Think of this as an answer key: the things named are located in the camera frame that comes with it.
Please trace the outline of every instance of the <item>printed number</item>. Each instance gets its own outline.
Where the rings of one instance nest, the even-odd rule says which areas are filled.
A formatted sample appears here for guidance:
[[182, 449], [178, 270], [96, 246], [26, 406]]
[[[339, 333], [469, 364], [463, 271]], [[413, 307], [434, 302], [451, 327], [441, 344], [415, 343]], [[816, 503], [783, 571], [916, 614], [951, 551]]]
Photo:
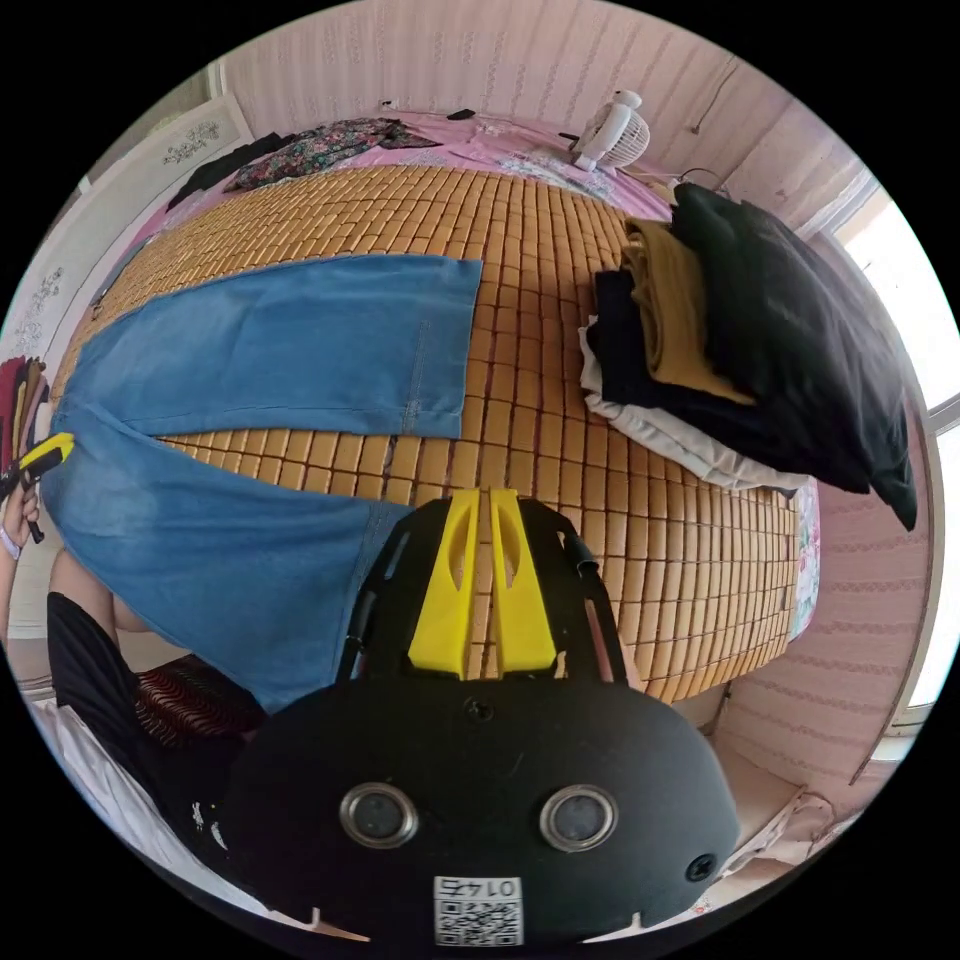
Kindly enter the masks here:
[[447, 897], [513, 897], [517, 885], [513, 880], [469, 880], [465, 877], [444, 877], [440, 881], [441, 894]]

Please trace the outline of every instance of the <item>cable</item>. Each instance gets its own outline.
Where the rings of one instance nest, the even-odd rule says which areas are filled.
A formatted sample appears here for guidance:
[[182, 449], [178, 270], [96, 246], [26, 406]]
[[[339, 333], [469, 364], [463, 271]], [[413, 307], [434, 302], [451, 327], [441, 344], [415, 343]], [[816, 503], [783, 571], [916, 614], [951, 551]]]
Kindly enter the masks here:
[[681, 173], [680, 176], [677, 177], [677, 179], [678, 179], [678, 180], [684, 180], [684, 179], [686, 179], [686, 176], [687, 176], [688, 173], [696, 173], [696, 172], [698, 172], [698, 171], [699, 171], [700, 173], [709, 173], [711, 176], [716, 177], [718, 180], [720, 179], [720, 174], [719, 174], [719, 173], [716, 173], [716, 172], [713, 171], [713, 170], [708, 170], [706, 167], [691, 167], [689, 170], [684, 170], [683, 173]]
[[735, 63], [733, 65], [733, 69], [720, 81], [720, 86], [717, 87], [716, 93], [714, 93], [713, 99], [710, 101], [710, 105], [706, 110], [703, 111], [703, 116], [690, 128], [691, 133], [700, 133], [700, 124], [707, 119], [707, 114], [713, 109], [713, 105], [717, 102], [717, 97], [720, 96], [720, 91], [724, 88], [726, 82], [737, 72], [737, 67], [739, 66], [739, 63]]

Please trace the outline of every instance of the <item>small desk fan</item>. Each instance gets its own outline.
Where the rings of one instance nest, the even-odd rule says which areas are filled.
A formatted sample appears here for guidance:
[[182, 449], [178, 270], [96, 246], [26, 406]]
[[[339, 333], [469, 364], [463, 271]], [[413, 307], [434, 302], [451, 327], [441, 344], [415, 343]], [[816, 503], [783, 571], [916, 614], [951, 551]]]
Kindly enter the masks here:
[[574, 166], [590, 171], [597, 164], [625, 167], [633, 163], [650, 143], [650, 128], [636, 112], [641, 103], [632, 90], [618, 90], [570, 148], [576, 154]]

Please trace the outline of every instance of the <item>hand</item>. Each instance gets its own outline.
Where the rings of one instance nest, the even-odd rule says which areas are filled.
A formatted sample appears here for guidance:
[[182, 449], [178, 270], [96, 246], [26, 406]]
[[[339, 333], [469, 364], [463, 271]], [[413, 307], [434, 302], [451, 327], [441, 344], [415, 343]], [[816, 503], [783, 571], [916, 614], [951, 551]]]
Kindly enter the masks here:
[[36, 485], [24, 490], [18, 483], [16, 489], [7, 498], [7, 508], [3, 514], [3, 529], [7, 536], [18, 546], [24, 547], [30, 539], [29, 523], [36, 523], [40, 517], [37, 503]]

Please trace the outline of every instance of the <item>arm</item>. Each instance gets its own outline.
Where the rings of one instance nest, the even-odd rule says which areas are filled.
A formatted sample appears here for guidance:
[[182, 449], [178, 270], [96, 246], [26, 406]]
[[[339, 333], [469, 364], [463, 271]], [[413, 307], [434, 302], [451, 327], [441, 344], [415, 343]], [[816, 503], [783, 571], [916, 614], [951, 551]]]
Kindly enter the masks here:
[[[26, 493], [17, 484], [17, 488], [7, 498], [3, 514], [3, 529], [7, 537], [22, 549], [30, 539], [30, 522], [40, 516], [37, 507], [37, 489], [31, 487]], [[11, 555], [6, 544], [0, 543], [0, 640], [3, 649], [7, 649], [7, 631], [10, 625], [10, 596], [13, 593], [13, 578], [17, 573], [17, 561]]]

